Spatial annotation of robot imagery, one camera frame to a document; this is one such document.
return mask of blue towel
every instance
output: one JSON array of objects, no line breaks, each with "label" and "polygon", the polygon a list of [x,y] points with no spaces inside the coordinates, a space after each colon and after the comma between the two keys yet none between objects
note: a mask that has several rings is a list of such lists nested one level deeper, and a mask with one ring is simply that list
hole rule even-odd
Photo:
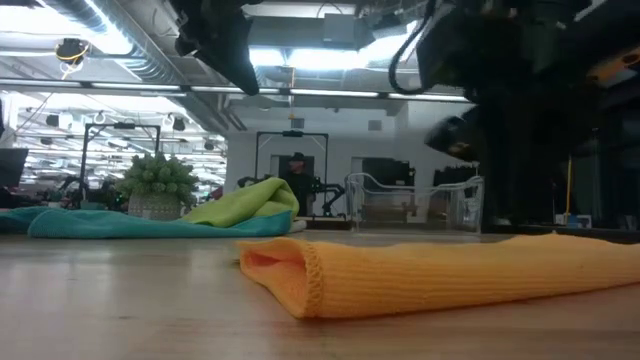
[{"label": "blue towel", "polygon": [[98,210],[33,207],[0,213],[3,232],[27,232],[30,237],[52,239],[278,236],[286,234],[290,227],[290,211],[256,216],[229,228],[192,224],[184,220],[154,221]]}]

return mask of orange microfiber towel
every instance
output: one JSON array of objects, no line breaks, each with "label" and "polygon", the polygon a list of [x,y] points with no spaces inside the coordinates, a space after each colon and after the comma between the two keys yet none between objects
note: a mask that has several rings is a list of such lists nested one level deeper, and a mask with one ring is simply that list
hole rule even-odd
[{"label": "orange microfiber towel", "polygon": [[640,245],[562,235],[496,244],[353,247],[240,242],[244,274],[297,318],[351,318],[569,294],[640,282]]}]

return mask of clear plastic container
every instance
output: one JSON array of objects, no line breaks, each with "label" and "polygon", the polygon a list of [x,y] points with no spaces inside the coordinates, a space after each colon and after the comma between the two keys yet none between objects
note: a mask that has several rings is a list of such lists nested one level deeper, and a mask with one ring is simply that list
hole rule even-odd
[{"label": "clear plastic container", "polygon": [[386,186],[366,173],[345,179],[347,211],[357,232],[479,233],[484,179],[431,188]]}]

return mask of desk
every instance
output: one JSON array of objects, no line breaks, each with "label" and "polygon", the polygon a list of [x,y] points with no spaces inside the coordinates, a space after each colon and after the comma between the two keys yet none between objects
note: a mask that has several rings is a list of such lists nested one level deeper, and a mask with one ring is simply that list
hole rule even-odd
[{"label": "desk", "polygon": [[[373,245],[417,240],[298,236]],[[235,256],[233,241],[224,239],[0,237],[0,357],[640,359],[640,286],[433,313],[300,322],[240,273]]]}]

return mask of green plant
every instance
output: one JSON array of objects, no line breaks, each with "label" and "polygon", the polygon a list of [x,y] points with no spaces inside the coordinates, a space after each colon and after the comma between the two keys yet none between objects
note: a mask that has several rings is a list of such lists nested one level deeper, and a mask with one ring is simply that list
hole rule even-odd
[{"label": "green plant", "polygon": [[135,156],[133,165],[124,174],[124,179],[116,184],[116,189],[126,197],[145,194],[176,194],[185,205],[195,203],[191,194],[197,190],[197,176],[192,176],[193,166],[184,165],[180,160],[167,160],[164,154],[156,157],[147,154],[143,158]]}]

